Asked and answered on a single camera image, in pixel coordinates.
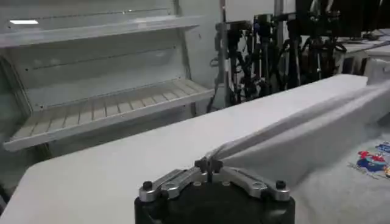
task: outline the ceiling light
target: ceiling light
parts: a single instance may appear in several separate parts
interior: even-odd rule
[[[13,24],[38,24],[37,20],[31,19],[31,20],[10,20],[10,23]]]

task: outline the folded cloth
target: folded cloth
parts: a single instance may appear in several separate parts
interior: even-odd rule
[[[296,223],[383,223],[390,214],[374,207],[390,205],[390,191],[389,198],[381,196],[389,180],[372,181],[346,161],[356,164],[356,146],[380,134],[375,124],[390,112],[389,102],[390,81],[368,86],[225,144],[211,156],[285,180],[297,200]],[[380,197],[382,203],[369,204]]]
[[[390,63],[381,59],[370,58],[367,61],[364,75],[368,85],[374,85],[390,79]]]

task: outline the black knob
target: black knob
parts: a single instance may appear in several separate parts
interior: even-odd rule
[[[161,198],[167,200],[169,199],[169,193],[168,191],[161,191],[161,194],[160,194]]]
[[[284,182],[282,180],[276,181],[276,189],[278,189],[278,190],[286,189],[286,182]]]
[[[151,181],[145,181],[143,184],[142,184],[142,189],[144,191],[149,191],[153,188],[153,183]]]

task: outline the white tabletop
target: white tabletop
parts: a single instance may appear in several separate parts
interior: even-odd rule
[[[223,143],[366,86],[338,75],[31,167],[0,224],[131,224],[145,180],[193,165]]]
[[[366,51],[370,56],[388,56],[390,57],[390,45],[374,48]]]
[[[388,46],[388,41],[362,41],[361,43],[346,43],[344,46],[347,48],[347,54],[353,54],[361,51],[374,51],[378,48]]]

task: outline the empty shelf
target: empty shelf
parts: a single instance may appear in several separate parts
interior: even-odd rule
[[[197,102],[213,94],[212,89],[180,79],[49,108],[34,112],[4,143],[4,148],[21,150]]]
[[[93,37],[104,37],[125,33],[147,32],[152,30],[194,27],[201,23],[202,16],[155,16],[127,19],[120,23],[93,26],[55,28],[55,21],[49,27],[40,23],[31,24],[31,29],[0,34],[0,47],[15,47],[31,44],[51,43]]]

